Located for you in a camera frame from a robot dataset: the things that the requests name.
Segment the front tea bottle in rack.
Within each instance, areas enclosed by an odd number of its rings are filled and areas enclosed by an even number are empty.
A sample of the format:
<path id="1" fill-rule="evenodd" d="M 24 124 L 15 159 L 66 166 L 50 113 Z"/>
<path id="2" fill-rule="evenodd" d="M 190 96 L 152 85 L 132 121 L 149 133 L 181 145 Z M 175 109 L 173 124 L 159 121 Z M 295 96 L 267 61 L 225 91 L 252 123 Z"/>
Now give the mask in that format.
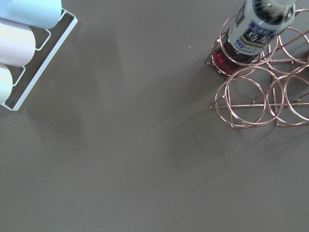
<path id="1" fill-rule="evenodd" d="M 294 0 L 247 0 L 211 55 L 220 74 L 233 75 L 250 64 L 294 21 Z"/>

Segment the light blue cup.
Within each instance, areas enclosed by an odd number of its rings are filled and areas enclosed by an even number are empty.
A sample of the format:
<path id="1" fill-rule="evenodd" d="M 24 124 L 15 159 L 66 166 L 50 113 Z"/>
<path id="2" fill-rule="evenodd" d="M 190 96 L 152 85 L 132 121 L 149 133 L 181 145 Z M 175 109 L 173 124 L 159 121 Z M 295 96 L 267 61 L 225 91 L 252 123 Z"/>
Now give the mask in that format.
<path id="1" fill-rule="evenodd" d="M 0 0 L 1 18 L 37 28 L 53 28 L 61 13 L 61 0 Z"/>

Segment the cream cup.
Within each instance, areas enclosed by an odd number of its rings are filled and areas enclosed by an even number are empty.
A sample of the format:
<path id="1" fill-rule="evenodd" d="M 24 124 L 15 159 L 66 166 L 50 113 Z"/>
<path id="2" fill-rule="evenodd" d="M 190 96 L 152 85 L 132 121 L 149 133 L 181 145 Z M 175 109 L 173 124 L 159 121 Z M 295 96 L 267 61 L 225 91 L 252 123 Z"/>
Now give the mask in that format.
<path id="1" fill-rule="evenodd" d="M 0 65 L 0 103 L 4 104 L 9 98 L 13 89 L 13 78 L 9 69 Z"/>

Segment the pink cup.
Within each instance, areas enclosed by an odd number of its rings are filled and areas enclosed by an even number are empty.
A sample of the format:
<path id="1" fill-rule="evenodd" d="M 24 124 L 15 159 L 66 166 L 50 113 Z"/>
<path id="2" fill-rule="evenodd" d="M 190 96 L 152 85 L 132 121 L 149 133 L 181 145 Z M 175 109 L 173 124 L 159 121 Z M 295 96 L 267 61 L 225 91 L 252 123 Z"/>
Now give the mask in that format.
<path id="1" fill-rule="evenodd" d="M 0 20 L 0 62 L 2 64 L 22 67 L 34 56 L 36 41 L 29 26 Z"/>

